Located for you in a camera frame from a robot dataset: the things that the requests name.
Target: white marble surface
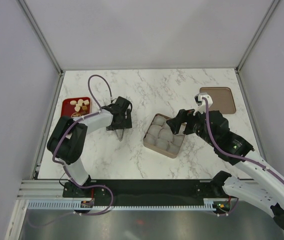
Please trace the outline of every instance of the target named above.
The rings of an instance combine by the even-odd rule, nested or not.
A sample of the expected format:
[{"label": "white marble surface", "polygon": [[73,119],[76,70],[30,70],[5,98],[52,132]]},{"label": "white marble surface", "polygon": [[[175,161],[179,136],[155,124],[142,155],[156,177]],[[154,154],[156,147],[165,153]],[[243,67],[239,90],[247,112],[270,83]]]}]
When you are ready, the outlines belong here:
[{"label": "white marble surface", "polygon": [[[213,148],[195,134],[184,139],[175,159],[143,146],[143,137],[157,113],[173,117],[180,109],[196,107],[194,95],[201,87],[229,87],[236,113],[225,115],[230,129],[244,137],[257,150],[249,116],[233,69],[145,69],[67,71],[56,105],[50,135],[59,120],[62,102],[67,98],[90,96],[88,78],[105,77],[114,97],[128,97],[133,104],[132,129],[124,131],[123,141],[114,132],[101,128],[86,137],[81,159],[93,179],[211,179],[223,170],[240,178],[244,172],[219,159]],[[102,105],[110,103],[106,84],[91,81],[93,94]],[[92,102],[92,111],[98,108]],[[39,179],[59,179],[63,169],[52,162],[45,149]]]}]

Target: metal frame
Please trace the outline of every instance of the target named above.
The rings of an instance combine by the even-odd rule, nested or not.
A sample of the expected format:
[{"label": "metal frame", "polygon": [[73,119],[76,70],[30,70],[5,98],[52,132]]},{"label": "metal frame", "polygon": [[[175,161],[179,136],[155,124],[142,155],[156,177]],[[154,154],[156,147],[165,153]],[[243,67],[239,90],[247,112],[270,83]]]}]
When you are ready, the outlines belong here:
[{"label": "metal frame", "polygon": [[[56,109],[56,104],[59,98],[60,90],[62,87],[63,79],[64,79],[64,69],[61,68],[58,60],[56,59],[50,45],[48,44],[44,34],[42,33],[37,21],[35,20],[32,11],[30,10],[28,4],[25,0],[16,0],[18,5],[21,7],[22,11],[24,12],[27,20],[29,21],[32,29],[34,30],[36,36],[38,37],[39,41],[41,42],[44,50],[48,54],[49,58],[52,61],[56,71],[59,74],[59,80],[56,84],[56,89],[54,96],[52,97],[51,107],[46,119],[45,127],[43,129],[43,138],[39,143],[37,148],[37,154],[35,159],[33,160],[34,168],[30,174],[30,179],[33,179],[35,176],[35,172],[37,168],[41,165],[42,156],[44,153],[44,148],[46,147],[46,142],[49,137],[49,130],[51,126],[51,122],[53,120],[53,115]],[[253,38],[251,39],[248,47],[246,48],[238,66],[235,68],[236,77],[238,80],[238,84],[240,86],[240,90],[244,99],[244,103],[248,112],[248,116],[250,122],[252,124],[252,129],[254,136],[257,141],[257,145],[260,151],[261,156],[265,158],[265,152],[263,149],[263,145],[261,143],[260,132],[256,125],[256,119],[252,112],[250,101],[248,99],[248,95],[246,93],[246,88],[244,83],[241,79],[240,71],[243,68],[248,56],[250,55],[252,49],[256,45],[257,41],[259,40],[261,34],[266,28],[267,23],[269,22],[271,16],[275,12],[277,6],[279,5],[281,0],[273,0],[271,5],[269,6],[267,12],[265,13],[258,29],[256,30]],[[249,180],[250,184],[256,184],[256,182]],[[17,200],[14,206],[14,210],[11,216],[11,220],[5,235],[5,240],[16,240],[19,239],[20,232],[22,230],[23,221],[25,218],[26,210],[29,205],[30,201],[50,201],[50,202],[60,202],[60,201],[70,201],[69,198],[63,198],[63,187],[59,184],[58,180],[23,180],[21,183],[20,190],[17,195]]]}]

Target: tabletop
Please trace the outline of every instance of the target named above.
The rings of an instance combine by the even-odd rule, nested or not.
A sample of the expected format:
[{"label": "tabletop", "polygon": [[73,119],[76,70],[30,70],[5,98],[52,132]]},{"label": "tabletop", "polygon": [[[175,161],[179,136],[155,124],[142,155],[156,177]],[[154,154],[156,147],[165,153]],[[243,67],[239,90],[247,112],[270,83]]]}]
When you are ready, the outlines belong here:
[{"label": "tabletop", "polygon": [[[106,78],[113,97],[128,98],[133,105],[132,128],[119,141],[115,132],[100,128],[86,136],[81,160],[92,179],[211,179],[219,171],[250,179],[247,174],[224,162],[213,148],[195,134],[187,135],[177,158],[169,158],[143,146],[143,137],[155,114],[175,117],[180,109],[194,109],[194,96],[201,87],[231,89],[236,112],[226,114],[230,130],[245,138],[258,151],[248,112],[234,69],[142,69],[66,71],[56,104],[49,136],[68,98],[90,97],[88,78]],[[98,77],[91,89],[101,105],[110,104],[107,85]],[[92,112],[98,106],[92,101]],[[64,171],[45,149],[39,179],[59,179]]]}]

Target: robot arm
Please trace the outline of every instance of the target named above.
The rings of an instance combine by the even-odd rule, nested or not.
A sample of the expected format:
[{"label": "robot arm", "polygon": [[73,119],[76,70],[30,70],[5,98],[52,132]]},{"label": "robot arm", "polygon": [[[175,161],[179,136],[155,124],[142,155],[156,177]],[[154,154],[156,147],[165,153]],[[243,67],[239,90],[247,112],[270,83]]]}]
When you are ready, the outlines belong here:
[{"label": "robot arm", "polygon": [[101,112],[75,118],[62,116],[57,122],[46,147],[54,154],[67,129],[75,122],[81,122],[76,123],[70,130],[69,135],[59,146],[56,157],[59,158],[59,163],[63,164],[69,176],[82,186],[87,180],[91,180],[80,159],[86,135],[100,128],[106,128],[108,131],[132,128],[131,110],[131,102],[119,96],[115,103],[103,106]]},{"label": "robot arm", "polygon": [[219,158],[251,176],[260,188],[244,183],[224,171],[219,172],[211,183],[216,187],[217,195],[223,191],[262,209],[284,229],[284,177],[254,151],[253,146],[243,137],[230,131],[228,120],[219,111],[204,113],[213,103],[208,94],[196,95],[195,101],[197,110],[181,109],[175,118],[166,122],[173,134],[177,134],[181,124],[186,123],[185,135],[198,135],[214,148]]}]

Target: container with round items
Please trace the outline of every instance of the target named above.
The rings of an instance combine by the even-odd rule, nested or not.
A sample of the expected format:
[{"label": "container with round items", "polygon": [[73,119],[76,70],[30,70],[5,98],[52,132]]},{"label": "container with round items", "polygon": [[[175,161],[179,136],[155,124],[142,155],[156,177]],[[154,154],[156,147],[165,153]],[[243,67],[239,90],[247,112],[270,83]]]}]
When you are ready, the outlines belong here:
[{"label": "container with round items", "polygon": [[173,135],[170,127],[167,125],[167,120],[169,119],[171,118],[168,116],[160,113],[156,114],[143,138],[143,145],[157,153],[175,159],[185,138],[183,131],[186,124],[183,123],[179,133]]}]

